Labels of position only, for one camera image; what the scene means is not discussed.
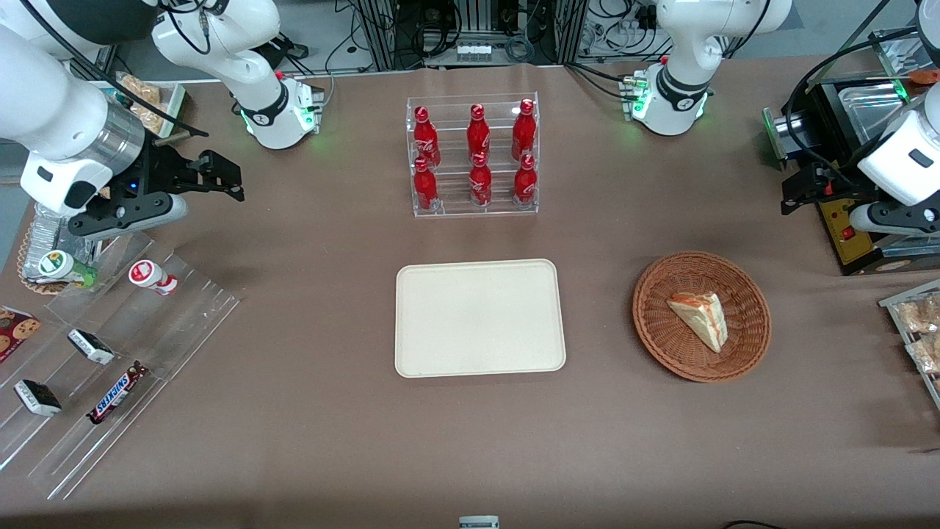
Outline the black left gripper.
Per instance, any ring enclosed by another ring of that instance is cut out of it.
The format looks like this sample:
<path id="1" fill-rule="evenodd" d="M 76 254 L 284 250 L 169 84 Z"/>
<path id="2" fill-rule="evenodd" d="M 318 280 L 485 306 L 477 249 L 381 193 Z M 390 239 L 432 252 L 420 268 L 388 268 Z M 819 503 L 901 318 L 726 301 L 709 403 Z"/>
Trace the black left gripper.
<path id="1" fill-rule="evenodd" d="M 879 198 L 879 191 L 855 165 L 847 170 L 835 170 L 823 163 L 803 164 L 782 181 L 780 214 L 790 215 L 807 204 L 821 204 L 835 200 L 856 200 L 863 204 Z"/>

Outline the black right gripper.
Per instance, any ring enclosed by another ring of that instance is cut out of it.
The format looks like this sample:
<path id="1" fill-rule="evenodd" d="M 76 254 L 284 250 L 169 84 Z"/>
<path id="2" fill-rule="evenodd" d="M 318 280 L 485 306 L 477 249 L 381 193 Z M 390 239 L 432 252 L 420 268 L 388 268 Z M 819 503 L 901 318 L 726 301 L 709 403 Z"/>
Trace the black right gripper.
<path id="1" fill-rule="evenodd" d="M 171 195 L 190 192 L 225 193 L 243 202 L 241 184 L 238 164 L 216 151 L 202 151 L 191 161 L 174 147 L 148 142 L 130 167 L 111 180 L 110 205 L 127 212 L 164 212 L 171 205 Z"/>

